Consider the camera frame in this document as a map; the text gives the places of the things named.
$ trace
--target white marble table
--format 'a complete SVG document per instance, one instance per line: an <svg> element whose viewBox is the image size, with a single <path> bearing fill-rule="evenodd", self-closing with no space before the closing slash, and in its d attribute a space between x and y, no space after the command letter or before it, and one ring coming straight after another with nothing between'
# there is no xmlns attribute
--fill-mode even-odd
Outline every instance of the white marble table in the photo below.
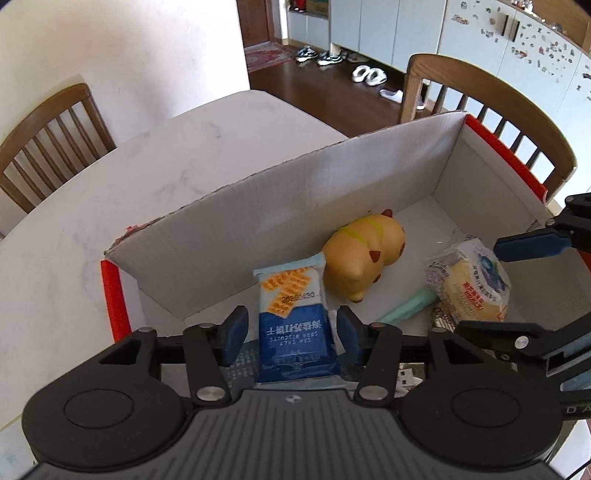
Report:
<svg viewBox="0 0 591 480"><path fill-rule="evenodd" d="M0 427L112 343L99 261L129 225L345 136L263 92L186 112L101 158L0 242Z"/></svg>

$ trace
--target black circular cover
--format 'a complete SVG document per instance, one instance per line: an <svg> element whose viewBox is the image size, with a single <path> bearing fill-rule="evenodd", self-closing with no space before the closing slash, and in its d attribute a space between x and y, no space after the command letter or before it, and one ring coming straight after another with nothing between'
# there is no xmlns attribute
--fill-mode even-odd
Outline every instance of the black circular cover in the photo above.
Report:
<svg viewBox="0 0 591 480"><path fill-rule="evenodd" d="M140 463L181 429L184 410L169 386L119 365L75 369L33 396L23 431L38 460L77 471Z"/></svg>
<svg viewBox="0 0 591 480"><path fill-rule="evenodd" d="M558 400L510 368L454 365L402 399L401 421L432 455L476 469L543 456L562 425Z"/></svg>

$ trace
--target doormat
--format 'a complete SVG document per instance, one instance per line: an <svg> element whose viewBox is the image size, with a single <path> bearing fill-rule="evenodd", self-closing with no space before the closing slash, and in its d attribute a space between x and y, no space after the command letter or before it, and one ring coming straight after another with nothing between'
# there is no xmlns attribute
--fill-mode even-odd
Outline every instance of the doormat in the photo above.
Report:
<svg viewBox="0 0 591 480"><path fill-rule="evenodd" d="M248 73L279 65L296 57L296 49L278 43L266 42L244 49Z"/></svg>

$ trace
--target blue and white snack package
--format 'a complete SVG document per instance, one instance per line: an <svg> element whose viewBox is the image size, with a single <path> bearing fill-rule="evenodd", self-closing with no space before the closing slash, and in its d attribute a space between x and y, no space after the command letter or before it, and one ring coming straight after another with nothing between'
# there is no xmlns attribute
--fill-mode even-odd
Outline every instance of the blue and white snack package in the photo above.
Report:
<svg viewBox="0 0 591 480"><path fill-rule="evenodd" d="M339 374L324 299L325 265L319 253L253 272L261 286L259 382Z"/></svg>

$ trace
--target wooden chair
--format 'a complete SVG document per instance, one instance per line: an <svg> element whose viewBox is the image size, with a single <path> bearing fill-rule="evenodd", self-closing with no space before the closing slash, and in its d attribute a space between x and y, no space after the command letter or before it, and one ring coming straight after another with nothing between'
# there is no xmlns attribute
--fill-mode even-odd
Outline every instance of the wooden chair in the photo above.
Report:
<svg viewBox="0 0 591 480"><path fill-rule="evenodd" d="M548 189L547 202L574 173L577 160L573 150L559 128L542 110L509 84L458 59L422 53L410 58L404 81L399 123L414 119L423 79L443 85L433 107L433 114L441 112L447 90L452 88L462 93L458 110L465 110L468 99L474 98L483 104L478 120L484 120L488 109L502 117L494 132L495 136L499 137L502 134L508 121L519 130L511 145L513 153L517 151L524 137L529 138L536 150L526 162L526 166L532 169L540 153L543 153L554 166L554 170L544 182Z"/></svg>
<svg viewBox="0 0 591 480"><path fill-rule="evenodd" d="M67 181L62 168L69 171L68 176L70 173L74 176L88 167L89 163L104 155L99 153L83 122L74 111L77 103L82 104L90 123L96 130L98 139L104 146L101 150L106 150L108 153L116 148L87 84L79 83L70 86L47 99L20 122L0 145L0 188L27 213L30 213L35 206L6 175L9 166L16 168L20 178L41 201L47 197L43 190L49 193L55 192ZM49 124L53 120L55 122L52 129ZM41 141L42 131L45 145Z"/></svg>

